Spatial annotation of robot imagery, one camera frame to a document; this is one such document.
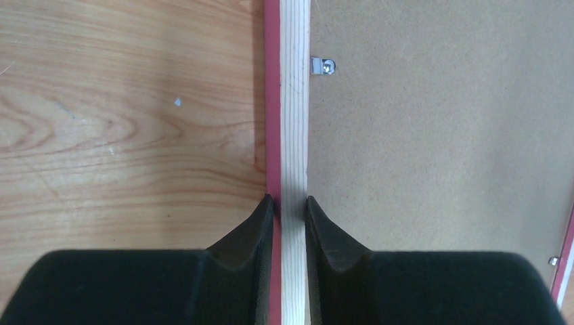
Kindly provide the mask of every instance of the brown fiberboard surface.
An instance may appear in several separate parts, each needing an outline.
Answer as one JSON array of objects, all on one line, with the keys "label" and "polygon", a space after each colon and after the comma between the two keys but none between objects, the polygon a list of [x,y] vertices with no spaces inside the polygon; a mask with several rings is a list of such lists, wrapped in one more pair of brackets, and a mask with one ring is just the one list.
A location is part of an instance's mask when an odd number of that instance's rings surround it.
[{"label": "brown fiberboard surface", "polygon": [[574,189],[574,7],[312,1],[309,194],[378,250],[524,255],[550,285]]}]

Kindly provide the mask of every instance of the wooden board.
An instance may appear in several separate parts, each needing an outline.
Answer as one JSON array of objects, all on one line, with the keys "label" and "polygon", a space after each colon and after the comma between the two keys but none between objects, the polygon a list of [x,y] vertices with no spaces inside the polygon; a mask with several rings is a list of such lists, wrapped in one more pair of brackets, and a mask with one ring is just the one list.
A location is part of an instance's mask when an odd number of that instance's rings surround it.
[{"label": "wooden board", "polygon": [[280,0],[281,324],[304,324],[309,138],[309,0]]},{"label": "wooden board", "polygon": [[562,315],[568,324],[574,324],[574,277],[570,274],[568,287],[562,301]]},{"label": "wooden board", "polygon": [[203,248],[265,191],[263,2],[0,5],[0,310],[59,248]]},{"label": "wooden board", "polygon": [[574,265],[574,210],[570,214],[570,220],[568,221],[568,226],[566,227],[566,234],[564,236],[564,241],[562,244],[562,249],[560,255],[556,256],[556,273],[552,281],[551,294],[554,301],[558,305],[558,308],[562,307],[564,302],[564,297],[567,293],[568,282],[570,280],[570,275],[572,271],[572,266]]},{"label": "wooden board", "polygon": [[379,250],[524,255],[550,286],[574,195],[574,8],[312,1],[309,194]]}]

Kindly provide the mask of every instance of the red border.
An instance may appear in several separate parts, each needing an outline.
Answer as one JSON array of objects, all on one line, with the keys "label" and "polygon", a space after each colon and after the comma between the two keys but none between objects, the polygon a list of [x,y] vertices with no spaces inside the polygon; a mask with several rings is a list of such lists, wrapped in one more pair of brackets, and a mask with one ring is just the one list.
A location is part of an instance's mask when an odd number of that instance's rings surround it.
[{"label": "red border", "polygon": [[564,243],[562,244],[562,251],[560,252],[560,258],[558,259],[558,265],[556,266],[556,275],[552,283],[552,298],[554,301],[558,302],[558,293],[564,281],[564,276],[566,276],[566,264],[568,264],[568,258],[570,256],[570,251],[572,251],[572,243],[574,242],[574,208],[570,213],[570,220],[568,220],[568,226],[566,227],[566,236],[564,237]]},{"label": "red border", "polygon": [[265,28],[265,166],[267,193],[275,201],[271,284],[270,325],[281,324],[281,29],[280,0],[264,0]]}]

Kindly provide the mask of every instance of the metal bracket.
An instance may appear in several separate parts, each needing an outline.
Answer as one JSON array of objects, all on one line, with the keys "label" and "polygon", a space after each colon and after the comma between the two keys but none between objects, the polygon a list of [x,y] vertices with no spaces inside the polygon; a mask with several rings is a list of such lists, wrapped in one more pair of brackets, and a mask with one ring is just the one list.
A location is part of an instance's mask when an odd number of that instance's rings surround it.
[{"label": "metal bracket", "polygon": [[333,74],[335,68],[333,59],[311,58],[311,74]]},{"label": "metal bracket", "polygon": [[548,260],[548,264],[552,265],[552,266],[557,266],[558,265],[558,261],[560,261],[560,258],[557,256],[553,256],[550,258],[550,260]]}]

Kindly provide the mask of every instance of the wood grain surface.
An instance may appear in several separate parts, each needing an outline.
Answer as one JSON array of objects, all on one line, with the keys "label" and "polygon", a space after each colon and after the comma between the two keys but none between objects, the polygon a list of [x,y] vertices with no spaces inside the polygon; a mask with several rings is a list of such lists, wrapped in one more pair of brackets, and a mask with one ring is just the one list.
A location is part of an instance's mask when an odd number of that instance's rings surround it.
[{"label": "wood grain surface", "polygon": [[203,248],[265,191],[263,2],[3,0],[0,310],[59,248]]},{"label": "wood grain surface", "polygon": [[562,302],[562,315],[568,324],[574,324],[574,274],[570,274],[566,294]]}]

